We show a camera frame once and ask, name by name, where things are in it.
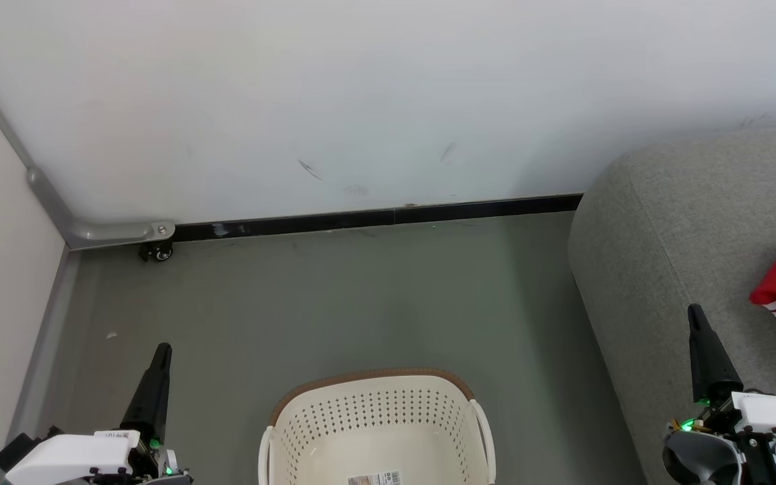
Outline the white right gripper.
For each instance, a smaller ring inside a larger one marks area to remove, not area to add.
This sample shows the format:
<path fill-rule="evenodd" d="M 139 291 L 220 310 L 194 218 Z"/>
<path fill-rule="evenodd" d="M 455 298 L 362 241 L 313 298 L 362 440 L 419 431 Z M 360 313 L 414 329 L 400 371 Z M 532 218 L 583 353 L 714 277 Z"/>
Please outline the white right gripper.
<path fill-rule="evenodd" d="M 699 304 L 688 325 L 693 399 L 708 408 L 672 425 L 666 471 L 678 485 L 776 485 L 776 395 L 733 393 L 744 384 Z"/>

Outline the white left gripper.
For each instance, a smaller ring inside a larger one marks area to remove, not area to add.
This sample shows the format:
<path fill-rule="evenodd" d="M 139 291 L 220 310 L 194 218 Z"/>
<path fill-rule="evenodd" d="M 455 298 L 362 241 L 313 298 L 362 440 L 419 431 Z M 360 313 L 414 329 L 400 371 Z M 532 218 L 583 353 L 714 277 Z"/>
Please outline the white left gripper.
<path fill-rule="evenodd" d="M 158 344 L 121 420 L 122 430 L 59 434 L 4 473 L 4 485 L 192 485 L 164 448 L 172 346 Z"/>

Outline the cream perforated laundry basket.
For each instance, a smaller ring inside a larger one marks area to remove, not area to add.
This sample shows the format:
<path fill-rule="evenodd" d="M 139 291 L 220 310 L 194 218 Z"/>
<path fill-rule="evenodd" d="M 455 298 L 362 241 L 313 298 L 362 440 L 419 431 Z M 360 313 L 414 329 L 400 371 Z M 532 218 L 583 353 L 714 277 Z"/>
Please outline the cream perforated laundry basket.
<path fill-rule="evenodd" d="M 439 368 L 347 373 L 291 390 L 261 438 L 259 485 L 496 485 L 492 429 L 471 387 Z"/>

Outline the grey skirting strip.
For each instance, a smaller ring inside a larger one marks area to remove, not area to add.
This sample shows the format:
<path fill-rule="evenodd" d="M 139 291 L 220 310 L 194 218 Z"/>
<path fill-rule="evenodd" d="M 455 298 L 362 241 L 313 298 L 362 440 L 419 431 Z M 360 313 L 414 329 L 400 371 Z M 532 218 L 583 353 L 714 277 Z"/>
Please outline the grey skirting strip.
<path fill-rule="evenodd" d="M 8 445 L 19 434 L 35 436 L 45 420 L 47 402 L 56 375 L 56 361 L 67 314 L 73 298 L 80 255 L 68 247 L 63 249 L 53 286 L 47 301 L 39 333 L 35 340 L 30 365 L 10 423 L 4 444 Z"/>

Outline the black caster wheel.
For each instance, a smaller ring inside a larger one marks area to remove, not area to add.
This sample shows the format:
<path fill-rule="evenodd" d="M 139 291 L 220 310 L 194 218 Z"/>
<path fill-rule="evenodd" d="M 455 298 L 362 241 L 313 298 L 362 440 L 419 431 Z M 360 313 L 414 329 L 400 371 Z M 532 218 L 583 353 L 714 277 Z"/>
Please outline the black caster wheel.
<path fill-rule="evenodd" d="M 143 242 L 139 246 L 138 255 L 142 261 L 163 262 L 168 260 L 173 253 L 173 242 L 170 240 L 158 240 L 158 242 Z"/>

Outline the grey fabric sofa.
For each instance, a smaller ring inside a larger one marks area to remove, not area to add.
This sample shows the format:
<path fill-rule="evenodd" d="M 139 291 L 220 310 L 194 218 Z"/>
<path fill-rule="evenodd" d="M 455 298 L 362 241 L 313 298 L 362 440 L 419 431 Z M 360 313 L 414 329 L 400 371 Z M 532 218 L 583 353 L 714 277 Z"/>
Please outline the grey fabric sofa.
<path fill-rule="evenodd" d="M 582 197 L 569 261 L 646 485 L 676 485 L 666 422 L 699 412 L 690 304 L 745 386 L 776 394 L 776 320 L 748 299 L 775 260 L 776 129 L 634 151 Z"/>

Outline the grey metal frame tube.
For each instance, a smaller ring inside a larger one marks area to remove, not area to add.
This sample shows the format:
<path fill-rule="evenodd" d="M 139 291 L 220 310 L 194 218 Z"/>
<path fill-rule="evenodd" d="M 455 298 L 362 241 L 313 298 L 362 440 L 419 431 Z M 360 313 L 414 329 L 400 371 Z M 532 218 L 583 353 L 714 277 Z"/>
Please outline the grey metal frame tube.
<path fill-rule="evenodd" d="M 34 162 L 2 110 L 0 110 L 0 132 L 24 164 L 26 181 L 35 199 L 38 200 L 71 251 L 89 251 L 89 249 L 123 245 L 164 245 L 174 236 L 176 225 L 167 220 L 98 223 L 78 217 L 69 209 L 43 169 Z"/>

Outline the black wall baseboard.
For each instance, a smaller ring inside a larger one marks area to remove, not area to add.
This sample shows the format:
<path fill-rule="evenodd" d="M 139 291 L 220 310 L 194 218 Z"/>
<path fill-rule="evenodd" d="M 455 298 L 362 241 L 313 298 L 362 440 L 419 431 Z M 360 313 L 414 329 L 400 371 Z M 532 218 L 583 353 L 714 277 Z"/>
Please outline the black wall baseboard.
<path fill-rule="evenodd" d="M 183 224 L 176 227 L 174 243 L 198 242 L 277 234 L 299 234 L 368 227 L 418 223 L 440 223 L 463 219 L 512 217 L 537 213 L 576 211 L 582 194 L 550 197 L 521 197 L 453 203 L 453 205 L 423 205 L 373 211 L 321 213 L 298 217 L 238 219 L 213 223 Z"/>

